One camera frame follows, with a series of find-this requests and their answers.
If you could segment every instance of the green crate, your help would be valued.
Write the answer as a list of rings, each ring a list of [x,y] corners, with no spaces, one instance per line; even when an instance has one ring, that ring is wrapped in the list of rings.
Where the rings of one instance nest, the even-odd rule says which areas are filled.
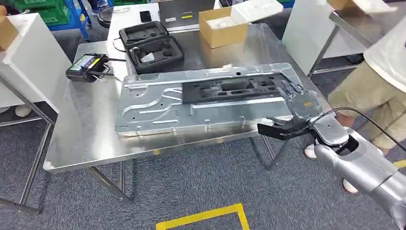
[[[40,7],[57,7],[63,0],[12,0],[15,8],[20,11]]]
[[[125,6],[125,5],[135,5],[135,4],[146,4],[147,0],[114,0],[114,6]]]
[[[65,5],[65,2],[61,2],[58,7],[43,7],[30,10],[39,13],[46,25],[61,25],[69,22],[70,10]]]

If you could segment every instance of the aluminum plate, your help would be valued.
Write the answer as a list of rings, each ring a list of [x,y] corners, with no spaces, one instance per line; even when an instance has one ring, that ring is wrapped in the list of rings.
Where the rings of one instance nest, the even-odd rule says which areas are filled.
[[[115,131],[138,136],[214,127],[266,123],[267,116],[291,116],[281,97],[259,96],[239,101],[182,104],[182,83],[282,73],[301,84],[288,63],[202,69],[127,76],[118,106]]]

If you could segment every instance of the white shirt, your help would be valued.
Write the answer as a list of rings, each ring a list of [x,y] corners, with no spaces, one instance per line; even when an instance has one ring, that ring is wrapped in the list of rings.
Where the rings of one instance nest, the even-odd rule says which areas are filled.
[[[406,17],[365,51],[364,58],[383,79],[406,92]]]

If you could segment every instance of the black device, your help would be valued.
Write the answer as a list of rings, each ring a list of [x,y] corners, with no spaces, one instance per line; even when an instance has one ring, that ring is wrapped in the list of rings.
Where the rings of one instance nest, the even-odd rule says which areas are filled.
[[[280,97],[281,94],[276,89],[278,81],[288,81],[288,78],[282,73],[271,73],[260,76],[184,82],[182,83],[182,103],[245,100],[264,95]]]
[[[66,70],[66,77],[72,81],[94,82],[104,76],[114,76],[105,65],[108,61],[126,61],[109,58],[105,54],[85,54]]]
[[[141,11],[140,16],[141,16],[142,23],[148,23],[148,22],[152,21],[151,13],[149,11]]]

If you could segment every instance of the shoe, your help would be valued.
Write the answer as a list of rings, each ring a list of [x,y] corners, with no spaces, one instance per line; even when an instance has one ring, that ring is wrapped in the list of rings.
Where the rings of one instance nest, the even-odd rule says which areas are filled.
[[[0,114],[6,112],[8,109],[10,109],[10,107],[0,108]]]
[[[29,115],[31,108],[28,108],[26,105],[19,105],[15,108],[15,114],[19,117],[25,117]]]
[[[350,184],[346,179],[343,179],[343,188],[349,193],[355,194],[358,192],[358,189]]]
[[[97,7],[101,8],[101,7],[105,7],[108,6],[109,3],[107,3],[106,0],[97,0]]]
[[[99,15],[99,13],[100,13],[100,8],[99,7],[97,7],[96,9],[91,10],[91,14],[93,16],[97,16],[97,15]]]
[[[304,155],[307,156],[310,159],[316,159],[317,156],[315,154],[315,145],[311,144],[309,146],[307,146],[304,150]]]

